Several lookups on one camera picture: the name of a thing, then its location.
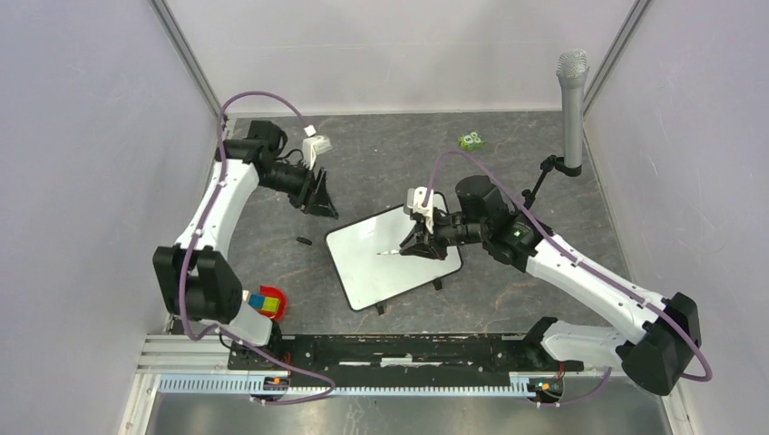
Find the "white whiteboard black frame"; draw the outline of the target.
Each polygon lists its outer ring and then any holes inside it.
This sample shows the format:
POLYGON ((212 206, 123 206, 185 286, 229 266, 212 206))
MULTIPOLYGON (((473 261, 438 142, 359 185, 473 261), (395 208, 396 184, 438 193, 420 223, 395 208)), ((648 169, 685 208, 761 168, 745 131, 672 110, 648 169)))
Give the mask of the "white whiteboard black frame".
POLYGON ((388 300, 422 285, 440 290, 445 277, 462 269, 456 246, 448 248, 444 260, 398 254, 413 227, 404 205, 397 205, 326 233, 326 249, 351 310, 383 312, 388 300))

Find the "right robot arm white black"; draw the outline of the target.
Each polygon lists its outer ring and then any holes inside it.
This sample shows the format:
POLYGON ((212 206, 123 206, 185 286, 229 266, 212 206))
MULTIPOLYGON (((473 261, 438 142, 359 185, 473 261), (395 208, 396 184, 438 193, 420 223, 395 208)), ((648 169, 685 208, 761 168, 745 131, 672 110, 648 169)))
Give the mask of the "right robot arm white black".
POLYGON ((608 322, 570 324, 544 317, 526 335, 526 363, 546 370, 556 361, 620 369, 658 396, 688 378, 702 343, 696 302, 665 297, 635 285, 584 256, 526 208, 509 206, 487 176, 455 187, 457 212, 440 210, 437 195, 411 188, 404 211, 414 226, 396 249, 400 256, 444 260, 450 247, 479 244, 495 261, 554 285, 608 322))

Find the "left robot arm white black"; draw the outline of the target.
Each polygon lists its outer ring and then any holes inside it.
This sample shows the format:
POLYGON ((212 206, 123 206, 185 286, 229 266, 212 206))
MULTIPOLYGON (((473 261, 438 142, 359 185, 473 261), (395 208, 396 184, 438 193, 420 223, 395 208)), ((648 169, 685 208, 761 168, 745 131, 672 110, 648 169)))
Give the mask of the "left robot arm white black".
POLYGON ((304 214, 337 218, 327 191, 327 173, 317 157, 331 150, 330 139, 306 128, 290 163, 287 134, 271 121, 252 121, 243 139, 224 140, 215 152, 214 173, 191 222, 172 246, 152 257, 163 303, 178 317, 215 325, 251 344, 250 357, 263 369, 278 367, 285 345, 272 337, 273 321, 242 298, 243 286, 229 265, 229 246, 239 217, 258 188, 287 194, 304 214))

